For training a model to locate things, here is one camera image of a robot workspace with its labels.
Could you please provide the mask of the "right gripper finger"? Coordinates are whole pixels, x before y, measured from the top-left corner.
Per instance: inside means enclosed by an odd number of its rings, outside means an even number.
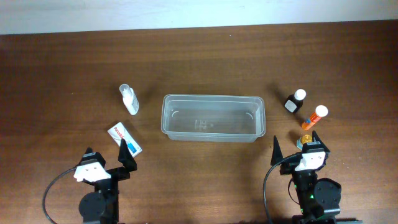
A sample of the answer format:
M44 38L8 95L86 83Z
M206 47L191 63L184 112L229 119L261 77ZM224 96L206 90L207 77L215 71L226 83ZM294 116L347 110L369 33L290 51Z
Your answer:
M277 136L274 136L273 137L273 150L272 150L272 157L271 157L271 165L275 166L277 164L280 164L283 160L284 160L284 157L282 155L279 141L277 139Z
M302 148L302 153L306 152L321 152L324 151L326 152L326 157L323 165L321 168L318 168L317 170L322 169L326 165L326 160L328 159L330 150L326 147L326 145L323 143L323 141L320 139L316 131L312 131L312 142L308 142L303 145Z

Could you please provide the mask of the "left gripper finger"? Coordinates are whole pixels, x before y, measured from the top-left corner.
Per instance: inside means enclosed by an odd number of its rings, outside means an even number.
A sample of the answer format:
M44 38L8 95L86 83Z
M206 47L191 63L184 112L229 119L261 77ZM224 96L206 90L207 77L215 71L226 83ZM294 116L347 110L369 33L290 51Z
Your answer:
M88 147L78 163L78 168L83 170L104 170L106 161L99 152L94 152Z
M137 170L137 163L132 157L125 139L121 140L118 161L127 169L128 172Z

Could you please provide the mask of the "white Panadol medicine box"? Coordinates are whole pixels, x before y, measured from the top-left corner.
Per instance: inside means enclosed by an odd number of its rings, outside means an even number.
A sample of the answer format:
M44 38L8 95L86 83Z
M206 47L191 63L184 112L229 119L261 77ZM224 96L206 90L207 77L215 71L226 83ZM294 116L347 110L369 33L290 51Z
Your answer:
M108 134L113 138L118 146L121 145L121 141L125 140L129 152L132 157L136 157L138 154L142 152L142 148L135 139L129 134L128 130L122 124L122 122L118 122L113 127L107 130Z

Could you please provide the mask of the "orange Redoxon tube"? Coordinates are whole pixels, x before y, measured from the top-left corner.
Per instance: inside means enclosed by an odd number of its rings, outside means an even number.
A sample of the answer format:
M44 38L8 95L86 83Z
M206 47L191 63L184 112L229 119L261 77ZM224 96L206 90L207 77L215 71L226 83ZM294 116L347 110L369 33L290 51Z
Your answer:
M309 130L312 126L314 126L319 120L328 115L328 108L324 105L318 105L315 108L315 112L311 114L309 118L307 118L301 125L302 129Z

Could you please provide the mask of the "dark bottle white cap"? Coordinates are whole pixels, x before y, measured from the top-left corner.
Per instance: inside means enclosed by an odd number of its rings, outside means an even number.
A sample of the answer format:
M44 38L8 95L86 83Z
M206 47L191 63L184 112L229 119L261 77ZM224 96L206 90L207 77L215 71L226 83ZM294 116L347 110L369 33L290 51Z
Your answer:
M284 108L290 113L296 113L303 105L307 93L304 89L298 89L294 94L287 97Z

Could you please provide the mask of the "white spray bottle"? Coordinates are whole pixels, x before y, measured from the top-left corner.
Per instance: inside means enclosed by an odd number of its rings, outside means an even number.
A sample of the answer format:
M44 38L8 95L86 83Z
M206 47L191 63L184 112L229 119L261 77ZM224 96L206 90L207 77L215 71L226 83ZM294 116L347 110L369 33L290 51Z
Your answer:
M139 102L134 90L128 84L122 84L119 87L122 94L123 103L131 115L136 115L139 111Z

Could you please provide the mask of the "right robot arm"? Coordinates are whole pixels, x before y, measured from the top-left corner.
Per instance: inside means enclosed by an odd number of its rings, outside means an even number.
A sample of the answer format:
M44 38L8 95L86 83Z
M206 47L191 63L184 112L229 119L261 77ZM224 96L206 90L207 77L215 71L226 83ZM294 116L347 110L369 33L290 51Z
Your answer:
M300 206L300 215L292 217L293 223L336 223L341 212L341 185L328 178L319 179L317 172L325 165L330 154L318 134L304 143L302 150L284 157L279 142L274 137L271 168L280 167L280 175L291 175Z

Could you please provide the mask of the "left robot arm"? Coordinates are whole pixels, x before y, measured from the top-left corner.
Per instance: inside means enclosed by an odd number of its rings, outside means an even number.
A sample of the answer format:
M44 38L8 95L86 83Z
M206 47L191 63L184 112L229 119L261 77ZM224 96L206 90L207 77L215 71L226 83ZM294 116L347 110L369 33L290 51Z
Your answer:
M121 167L106 170L103 156L89 147L78 163L74 178L94 187L78 207L83 223L119 223L119 182L130 179L130 173L137 170L124 139L119 146L118 161Z

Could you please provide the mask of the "clear plastic container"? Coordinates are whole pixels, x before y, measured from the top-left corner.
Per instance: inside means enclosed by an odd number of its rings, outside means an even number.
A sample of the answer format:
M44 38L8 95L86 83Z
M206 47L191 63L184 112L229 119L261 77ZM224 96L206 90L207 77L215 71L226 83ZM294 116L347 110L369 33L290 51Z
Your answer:
M254 142L266 133L264 100L169 94L162 104L161 130L177 141Z

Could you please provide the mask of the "small jar gold lid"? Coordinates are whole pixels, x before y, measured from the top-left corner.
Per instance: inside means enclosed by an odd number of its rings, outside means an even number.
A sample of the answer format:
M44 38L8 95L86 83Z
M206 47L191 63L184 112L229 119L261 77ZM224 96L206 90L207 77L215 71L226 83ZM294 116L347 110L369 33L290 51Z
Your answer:
M297 140L296 146L297 146L300 150L302 150L304 144L306 144L306 143L308 143L308 142L312 142L312 141L313 141L313 140L312 140L312 136L309 135L309 134L306 134L306 135L303 135L302 137L300 137L300 138Z

